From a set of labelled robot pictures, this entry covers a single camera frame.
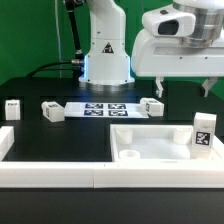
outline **black and white pattern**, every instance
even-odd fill
[[[57,104],[51,104],[51,105],[48,105],[48,107],[54,108],[54,107],[58,107],[58,105]]]
[[[46,116],[47,116],[47,117],[50,117],[49,108],[46,108]]]
[[[209,146],[211,141],[211,133],[208,132],[196,132],[195,144]]]
[[[103,110],[85,110],[84,116],[101,117],[101,116],[103,116]]]
[[[87,103],[85,106],[86,109],[103,109],[102,103]]]
[[[148,100],[147,103],[158,103],[156,100]]]
[[[149,103],[147,103],[147,104],[145,105],[145,109],[146,109],[146,111],[149,112],[149,109],[150,109],[150,104],[149,104]]]
[[[110,110],[126,110],[126,105],[123,103],[109,103],[108,104],[108,109]]]
[[[126,110],[109,110],[109,116],[111,117],[127,117],[128,112]]]

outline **white box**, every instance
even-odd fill
[[[64,107],[62,107],[55,101],[43,102],[41,107],[43,109],[43,115],[51,122],[58,122],[65,120]]]
[[[216,115],[196,113],[194,118],[194,132],[192,147],[196,152],[208,152],[212,148],[215,135]]]
[[[6,100],[5,119],[6,120],[20,120],[20,101],[19,100]]]
[[[133,141],[116,141],[116,128],[133,130]],[[224,187],[224,144],[215,136],[212,154],[207,159],[192,159],[192,144],[173,141],[176,128],[182,125],[111,125],[112,163],[97,163],[94,187]],[[140,153],[135,160],[119,158],[119,152],[133,149]]]
[[[140,100],[143,110],[152,117],[161,117],[164,113],[164,104],[154,98],[142,98]]]

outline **white cylinder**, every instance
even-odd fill
[[[128,160],[140,159],[140,153],[133,149],[125,149],[119,152],[119,158]]]
[[[116,128],[117,143],[127,145],[132,143],[133,130],[131,128],[121,127]]]
[[[192,140],[192,128],[176,128],[173,141],[178,145],[188,145]]]

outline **black table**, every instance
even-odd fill
[[[50,123],[41,103],[139,103],[155,97],[152,81],[133,90],[83,90],[71,79],[15,78],[0,86],[0,125],[15,127],[7,161],[111,161],[110,124],[193,124],[196,112],[217,114],[216,136],[224,141],[224,102],[200,85],[166,82],[163,117],[147,119],[67,118]],[[22,120],[5,121],[6,99],[20,99]],[[222,223],[223,189],[0,189],[0,223]]]

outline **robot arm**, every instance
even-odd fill
[[[124,11],[114,0],[70,1],[76,5],[87,3],[90,9],[91,44],[80,86],[100,91],[131,86],[134,79],[130,77],[130,58],[125,52]]]
[[[132,53],[135,74],[156,77],[159,97],[163,77],[210,77],[203,84],[207,96],[224,76],[224,1],[174,0],[142,22]]]

